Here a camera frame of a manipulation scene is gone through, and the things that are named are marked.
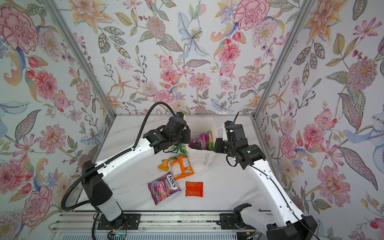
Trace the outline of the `green snack pack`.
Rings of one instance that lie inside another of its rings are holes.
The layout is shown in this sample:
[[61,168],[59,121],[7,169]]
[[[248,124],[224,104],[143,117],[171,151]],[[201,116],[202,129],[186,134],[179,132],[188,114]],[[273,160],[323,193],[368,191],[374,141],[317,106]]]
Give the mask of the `green snack pack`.
[[174,153],[180,154],[180,155],[187,155],[188,154],[187,146],[184,144],[178,144],[174,149]]

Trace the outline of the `green Lays chips bag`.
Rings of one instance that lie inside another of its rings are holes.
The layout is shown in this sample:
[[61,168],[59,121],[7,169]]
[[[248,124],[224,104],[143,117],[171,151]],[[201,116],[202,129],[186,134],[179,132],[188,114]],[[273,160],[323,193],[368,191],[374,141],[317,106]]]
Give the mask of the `green Lays chips bag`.
[[213,151],[215,147],[215,141],[214,141],[212,132],[208,131],[206,134],[207,134],[206,150]]

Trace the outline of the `white paper gift bag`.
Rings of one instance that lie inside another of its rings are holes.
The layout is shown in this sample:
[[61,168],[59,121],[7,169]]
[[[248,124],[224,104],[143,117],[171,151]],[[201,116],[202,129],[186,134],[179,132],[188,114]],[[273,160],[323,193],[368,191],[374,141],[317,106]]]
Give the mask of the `white paper gift bag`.
[[223,136],[223,126],[218,122],[221,117],[187,117],[191,130],[191,139],[186,144],[188,159],[195,170],[208,169],[213,165],[217,155],[215,142]]

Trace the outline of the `purple berry biscuit pack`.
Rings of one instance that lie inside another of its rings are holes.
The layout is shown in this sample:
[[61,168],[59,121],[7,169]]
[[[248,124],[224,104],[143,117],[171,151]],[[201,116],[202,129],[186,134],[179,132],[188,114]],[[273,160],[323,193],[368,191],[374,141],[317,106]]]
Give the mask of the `purple berry biscuit pack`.
[[188,147],[193,150],[206,150],[207,134],[200,134],[197,138],[190,141]]

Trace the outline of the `orange snack pack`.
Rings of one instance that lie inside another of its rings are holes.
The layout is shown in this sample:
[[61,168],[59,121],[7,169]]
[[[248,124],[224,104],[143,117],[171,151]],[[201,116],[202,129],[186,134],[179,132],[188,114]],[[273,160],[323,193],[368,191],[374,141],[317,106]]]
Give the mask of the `orange snack pack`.
[[178,155],[169,158],[169,162],[171,165],[171,173],[175,181],[195,174],[186,155]]

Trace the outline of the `purple Fox's candy bag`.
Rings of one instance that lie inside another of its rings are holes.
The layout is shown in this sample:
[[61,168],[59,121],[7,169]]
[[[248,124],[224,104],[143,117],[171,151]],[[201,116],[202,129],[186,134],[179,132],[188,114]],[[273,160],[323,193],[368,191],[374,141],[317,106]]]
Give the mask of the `purple Fox's candy bag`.
[[161,201],[181,191],[171,172],[148,183],[148,188],[155,205],[158,205]]

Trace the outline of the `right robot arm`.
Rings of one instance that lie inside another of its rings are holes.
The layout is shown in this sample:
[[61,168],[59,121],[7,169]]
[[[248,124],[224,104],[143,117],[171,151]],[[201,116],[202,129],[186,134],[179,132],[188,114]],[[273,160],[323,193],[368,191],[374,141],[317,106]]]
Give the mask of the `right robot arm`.
[[233,158],[256,181],[272,213],[269,216],[248,203],[239,205],[233,212],[237,228],[253,227],[269,240],[310,240],[315,237],[318,224],[314,217],[304,215],[288,197],[257,145],[249,145],[247,139],[225,141],[218,138],[214,151]]

